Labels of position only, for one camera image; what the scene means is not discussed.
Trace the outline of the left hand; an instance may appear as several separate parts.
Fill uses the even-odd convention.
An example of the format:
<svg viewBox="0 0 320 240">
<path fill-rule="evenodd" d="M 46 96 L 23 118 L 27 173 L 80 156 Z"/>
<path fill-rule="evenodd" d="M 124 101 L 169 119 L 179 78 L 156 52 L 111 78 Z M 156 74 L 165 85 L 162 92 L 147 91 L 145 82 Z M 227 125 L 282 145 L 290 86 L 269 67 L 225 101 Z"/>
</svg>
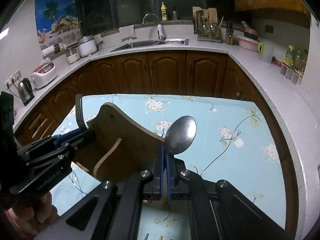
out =
<svg viewBox="0 0 320 240">
<path fill-rule="evenodd" d="M 38 198 L 36 204 L 36 211 L 33 207 L 18 203 L 4 211 L 20 239 L 34 239 L 38 233 L 60 218 L 57 208 L 52 204 L 50 192 Z"/>
</svg>

